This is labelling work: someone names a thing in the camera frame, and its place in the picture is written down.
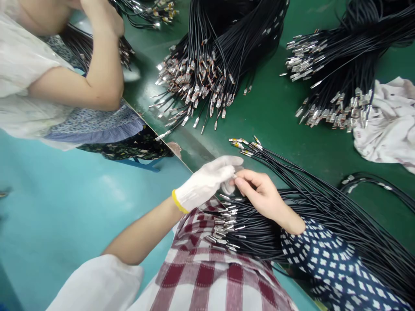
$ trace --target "checkered fabric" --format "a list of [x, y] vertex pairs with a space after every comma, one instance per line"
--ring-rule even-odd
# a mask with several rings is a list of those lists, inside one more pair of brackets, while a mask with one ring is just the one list
[[173, 245], [155, 280], [151, 310], [298, 310], [275, 278], [269, 262], [229, 253], [204, 237], [214, 231], [214, 199], [179, 223]]
[[282, 249], [289, 263], [312, 277], [311, 292], [329, 310], [412, 310], [362, 264], [354, 247], [314, 219], [304, 218], [300, 235], [282, 231]]

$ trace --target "green workbench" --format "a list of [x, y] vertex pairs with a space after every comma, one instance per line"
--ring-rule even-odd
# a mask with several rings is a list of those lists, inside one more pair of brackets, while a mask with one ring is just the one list
[[[292, 83], [284, 73], [285, 60], [289, 53], [287, 42], [298, 34], [308, 34], [316, 28], [332, 28], [338, 25], [335, 9], [342, 15], [344, 7], [335, 0], [291, 0], [285, 19], [284, 33], [275, 55], [257, 70], [252, 92], [235, 98], [227, 109], [226, 119], [219, 119], [217, 131], [210, 119], [201, 135], [202, 120], [196, 129], [194, 119], [179, 127], [164, 141], [176, 142], [182, 150], [182, 161], [192, 170], [222, 155], [240, 155], [239, 149], [231, 146], [228, 138], [243, 137], [252, 140], [255, 134], [267, 148], [281, 154], [311, 173], [333, 185], [338, 185], [344, 176], [368, 171], [386, 178], [415, 197], [415, 176], [399, 164], [378, 164], [364, 160], [353, 147], [352, 134], [345, 130], [331, 130], [320, 124], [310, 128], [298, 125], [295, 111], [307, 97], [308, 85]], [[126, 38], [136, 51], [137, 65], [142, 79], [125, 86], [124, 98], [154, 129], [157, 134], [166, 132], [166, 113], [158, 118], [160, 111], [149, 108], [154, 99], [150, 96], [164, 91], [156, 86], [156, 65], [169, 53], [168, 48], [179, 41], [188, 29], [188, 0], [177, 5], [179, 19], [174, 25], [165, 26], [160, 32], [137, 30], [126, 23]], [[386, 83], [401, 76], [415, 81], [413, 63], [415, 46], [405, 49], [391, 48], [381, 59], [377, 79]], [[264, 165], [245, 157], [245, 168], [270, 174], [277, 186], [286, 187]], [[356, 188], [352, 197], [375, 217], [410, 251], [415, 253], [415, 215], [393, 195], [375, 185], [363, 184]]]

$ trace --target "navy floral skirt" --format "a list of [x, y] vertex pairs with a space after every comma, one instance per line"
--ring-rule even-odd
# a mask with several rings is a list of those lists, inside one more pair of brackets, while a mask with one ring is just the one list
[[138, 158], [154, 160], [172, 157], [173, 152], [163, 141], [155, 141], [157, 134], [147, 125], [138, 134], [116, 143], [84, 144], [78, 149], [101, 153], [108, 160]]

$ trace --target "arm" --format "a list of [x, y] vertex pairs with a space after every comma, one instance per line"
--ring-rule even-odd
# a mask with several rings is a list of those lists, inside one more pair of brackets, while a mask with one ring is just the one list
[[121, 232], [103, 255], [112, 254], [123, 263], [139, 265], [182, 216], [173, 198], [169, 197]]
[[129, 265], [140, 264], [163, 237], [181, 219], [209, 200], [220, 184], [232, 178], [234, 165], [243, 159], [223, 156], [205, 164], [181, 187], [155, 209], [132, 223], [105, 249], [103, 255], [111, 254]]
[[330, 303], [330, 310], [392, 310], [395, 307], [409, 310], [406, 302], [362, 264], [353, 246], [317, 221], [296, 214], [266, 174], [243, 170], [236, 175], [239, 178], [235, 184], [253, 206], [281, 226], [281, 246], [286, 259], [311, 276], [312, 293], [322, 302]]
[[117, 110], [124, 90], [118, 48], [118, 39], [124, 33], [123, 21], [107, 0], [84, 0], [82, 5], [94, 33], [87, 76], [63, 67], [52, 68], [32, 83], [29, 94], [74, 107]]

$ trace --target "wire harness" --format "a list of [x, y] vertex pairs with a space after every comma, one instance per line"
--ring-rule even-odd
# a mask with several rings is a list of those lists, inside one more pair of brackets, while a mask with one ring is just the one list
[[[157, 66], [156, 85], [167, 90], [154, 96], [159, 98], [150, 107], [166, 107], [160, 118], [176, 112], [158, 140], [184, 126], [197, 109], [193, 127], [206, 111], [201, 133], [209, 118], [217, 129], [244, 78], [246, 95], [258, 64], [278, 46], [288, 5], [289, 0], [191, 0], [188, 33]], [[173, 107], [182, 100], [184, 104]]]
[[406, 47], [414, 39], [411, 1], [351, 0], [338, 28], [299, 35], [287, 44], [294, 56], [281, 76], [313, 83], [295, 116], [310, 127], [322, 120], [347, 132], [357, 122], [366, 127], [376, 64], [390, 47]]
[[345, 194], [351, 194], [352, 191], [361, 183], [376, 184], [383, 189], [390, 191], [396, 195], [413, 213], [415, 213], [415, 199], [410, 197], [396, 185], [372, 173], [358, 172], [351, 174], [342, 181], [338, 189]]
[[[345, 193], [266, 149], [258, 140], [249, 143], [244, 139], [232, 139], [231, 142], [241, 149], [240, 153], [271, 169], [289, 187], [278, 192], [297, 214], [318, 221], [354, 246], [362, 262], [384, 285], [415, 306], [415, 256], [379, 222]], [[390, 183], [383, 183], [399, 190]], [[206, 239], [259, 260], [287, 263], [281, 249], [281, 228], [263, 217], [246, 198], [220, 196], [224, 209], [218, 213], [205, 211], [215, 216], [215, 232]], [[402, 194], [402, 198], [413, 202], [408, 195]]]
[[170, 25], [179, 11], [174, 1], [110, 0], [121, 16], [127, 17], [137, 29], [160, 29], [161, 24]]

